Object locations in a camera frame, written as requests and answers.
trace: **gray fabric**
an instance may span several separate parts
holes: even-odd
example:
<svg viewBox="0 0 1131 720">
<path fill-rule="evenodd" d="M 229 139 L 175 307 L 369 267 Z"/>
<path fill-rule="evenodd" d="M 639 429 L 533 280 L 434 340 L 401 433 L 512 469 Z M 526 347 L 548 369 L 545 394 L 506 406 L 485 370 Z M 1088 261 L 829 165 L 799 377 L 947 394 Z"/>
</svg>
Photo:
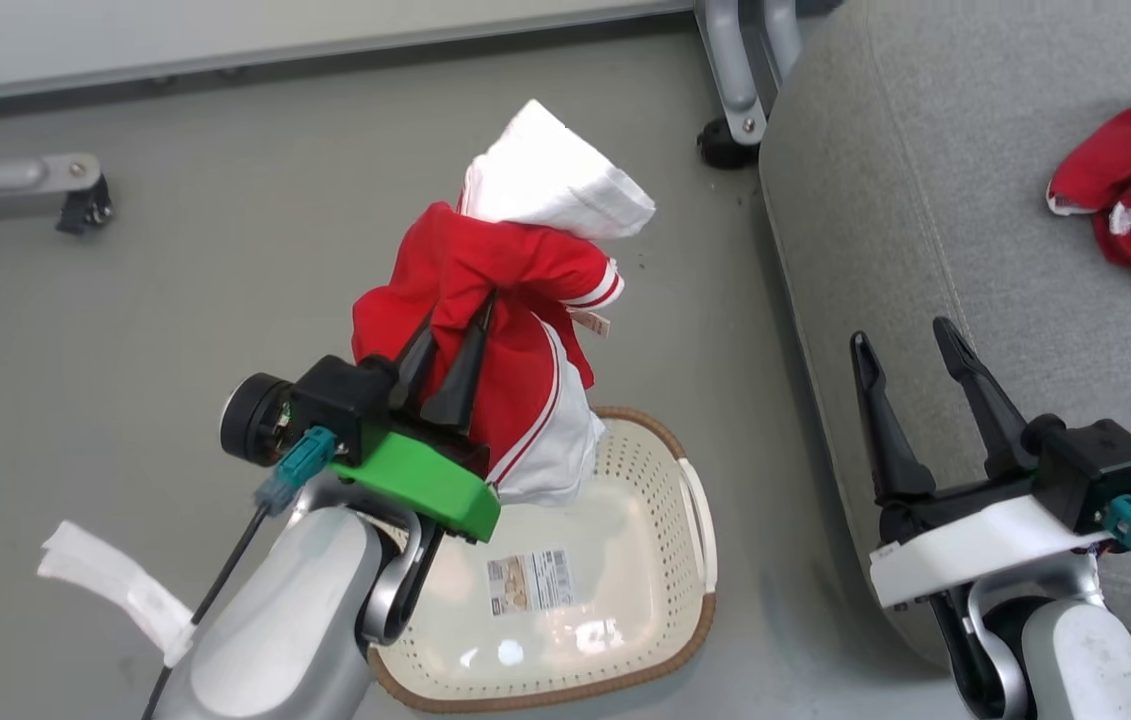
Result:
<svg viewBox="0 0 1131 720">
<path fill-rule="evenodd" d="M 984 451 L 930 322 L 957 320 L 1030 418 L 1131 430 L 1131 270 L 1089 220 L 1055 218 L 1059 162 L 1131 105 L 1131 0 L 871 0 L 817 33 L 770 118 L 766 200 L 863 566 L 877 508 L 851 375 L 867 331 L 899 419 L 940 484 Z M 1104 561 L 1131 626 L 1131 556 Z M 891 611 L 946 660 L 929 611 Z"/>
</svg>

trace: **white tape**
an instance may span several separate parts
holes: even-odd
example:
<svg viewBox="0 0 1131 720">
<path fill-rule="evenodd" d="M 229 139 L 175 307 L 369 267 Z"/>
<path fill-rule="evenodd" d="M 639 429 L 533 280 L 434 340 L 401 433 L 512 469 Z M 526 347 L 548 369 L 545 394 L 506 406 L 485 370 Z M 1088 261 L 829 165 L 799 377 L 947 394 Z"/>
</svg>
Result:
<svg viewBox="0 0 1131 720">
<path fill-rule="evenodd" d="M 173 667 L 191 647 L 195 625 L 187 609 L 141 565 L 102 539 L 63 520 L 44 544 L 36 574 L 80 585 L 121 606 Z"/>
</svg>

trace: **black caster wheel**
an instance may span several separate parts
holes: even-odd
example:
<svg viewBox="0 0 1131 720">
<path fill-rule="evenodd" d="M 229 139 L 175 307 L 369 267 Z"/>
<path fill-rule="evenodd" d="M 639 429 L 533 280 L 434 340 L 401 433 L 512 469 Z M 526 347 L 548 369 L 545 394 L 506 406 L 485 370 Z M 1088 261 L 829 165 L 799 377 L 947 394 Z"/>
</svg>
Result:
<svg viewBox="0 0 1131 720">
<path fill-rule="evenodd" d="M 725 118 L 716 118 L 698 133 L 698 155 L 708 167 L 739 170 L 754 163 L 758 145 L 739 145 L 729 135 L 729 123 Z"/>
<path fill-rule="evenodd" d="M 58 214 L 58 232 L 85 234 L 85 228 L 97 228 L 112 219 L 112 196 L 107 179 L 100 176 L 94 186 L 67 193 L 63 209 Z"/>
</svg>

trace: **white cloth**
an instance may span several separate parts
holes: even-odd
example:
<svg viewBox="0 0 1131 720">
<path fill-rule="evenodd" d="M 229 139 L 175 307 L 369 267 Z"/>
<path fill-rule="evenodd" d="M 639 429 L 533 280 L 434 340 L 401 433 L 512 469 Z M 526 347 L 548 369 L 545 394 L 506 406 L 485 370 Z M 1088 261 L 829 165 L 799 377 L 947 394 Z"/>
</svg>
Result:
<svg viewBox="0 0 1131 720">
<path fill-rule="evenodd" d="M 196 630 L 191 610 L 129 555 L 68 520 L 40 547 L 46 552 L 36 574 L 80 585 L 120 605 L 161 648 L 167 667 L 189 650 Z"/>
<path fill-rule="evenodd" d="M 655 203 L 623 170 L 530 99 L 469 165 L 459 211 L 491 223 L 546 225 L 584 240 L 605 241 L 641 231 Z M 610 290 L 605 301 L 596 304 L 584 297 L 573 304 L 608 305 L 623 288 L 611 261 L 597 288 L 597 296 Z M 605 434 L 605 423 L 592 413 L 582 379 L 566 358 L 560 337 L 542 324 L 555 355 L 556 376 L 536 423 L 489 471 L 498 500 L 506 505 L 573 501 L 582 480 L 592 477 Z"/>
</svg>

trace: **gray floor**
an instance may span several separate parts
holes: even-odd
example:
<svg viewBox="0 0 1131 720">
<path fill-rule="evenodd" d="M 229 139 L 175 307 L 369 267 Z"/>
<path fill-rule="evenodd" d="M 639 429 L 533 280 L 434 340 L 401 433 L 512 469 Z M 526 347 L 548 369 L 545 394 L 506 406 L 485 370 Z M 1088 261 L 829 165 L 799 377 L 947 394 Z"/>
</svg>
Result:
<svg viewBox="0 0 1131 720">
<path fill-rule="evenodd" d="M 661 206 L 606 246 L 628 290 L 588 342 L 593 400 L 683 439 L 720 541 L 692 663 L 535 717 L 962 717 L 851 556 L 757 179 L 693 153 L 716 113 L 701 54 L 673 20 L 0 106 L 0 154 L 97 151 L 120 212 L 72 241 L 49 205 L 0 209 L 0 717 L 139 715 L 157 653 L 120 611 L 37 580 L 38 544 L 71 518 L 198 598 L 260 477 L 217 448 L 223 398 L 256 370 L 346 354 L 351 302 L 529 97 Z M 414 715 L 373 688 L 356 717 Z"/>
</svg>

